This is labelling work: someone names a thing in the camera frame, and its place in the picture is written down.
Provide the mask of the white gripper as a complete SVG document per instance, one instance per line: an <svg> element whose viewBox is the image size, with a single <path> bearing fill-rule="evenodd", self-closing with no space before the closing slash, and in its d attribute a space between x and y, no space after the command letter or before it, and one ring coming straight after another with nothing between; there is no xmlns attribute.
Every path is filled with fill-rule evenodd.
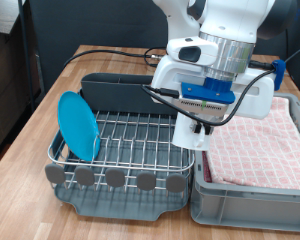
<svg viewBox="0 0 300 240"><path fill-rule="evenodd" d="M181 63L164 56L155 71L151 87L177 92L176 97L163 96L172 106L199 118L213 121L214 117L230 115L239 104L238 116L263 119L270 111L274 95L273 73L247 68L241 74L213 72L206 66ZM204 124L205 135L212 134L212 127ZM201 132L197 122L192 131Z"/></svg>

